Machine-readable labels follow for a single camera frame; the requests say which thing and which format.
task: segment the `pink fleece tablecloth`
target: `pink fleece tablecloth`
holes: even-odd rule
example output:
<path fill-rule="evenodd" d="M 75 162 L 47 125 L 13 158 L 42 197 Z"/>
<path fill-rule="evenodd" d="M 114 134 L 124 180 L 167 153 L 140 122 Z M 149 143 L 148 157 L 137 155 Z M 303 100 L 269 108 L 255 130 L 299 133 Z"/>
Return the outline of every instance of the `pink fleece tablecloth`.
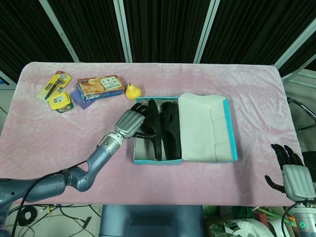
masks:
<path fill-rule="evenodd" d="M 143 96 L 222 94 L 229 98 L 239 161 L 227 164 L 182 162 L 134 165 L 133 140 L 98 174 L 85 193 L 68 187 L 48 203 L 289 205 L 264 176 L 282 183 L 270 143 L 287 144 L 301 154 L 278 71 L 272 66 L 196 64 L 30 63 L 22 71 L 0 137 L 0 177 L 32 179 L 87 159 L 99 139 L 134 102 L 125 95 L 78 105 L 59 114 L 35 98 L 58 70 L 73 79 L 118 75 Z"/>

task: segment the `yellow pear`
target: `yellow pear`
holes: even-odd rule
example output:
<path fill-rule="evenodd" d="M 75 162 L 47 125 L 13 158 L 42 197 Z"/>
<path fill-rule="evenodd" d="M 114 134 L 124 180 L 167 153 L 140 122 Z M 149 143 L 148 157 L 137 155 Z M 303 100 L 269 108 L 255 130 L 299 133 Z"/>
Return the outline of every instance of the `yellow pear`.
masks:
<path fill-rule="evenodd" d="M 135 98 L 140 97 L 142 95 L 142 90 L 139 87 L 129 83 L 129 85 L 126 88 L 125 94 L 128 99 L 135 100 Z"/>

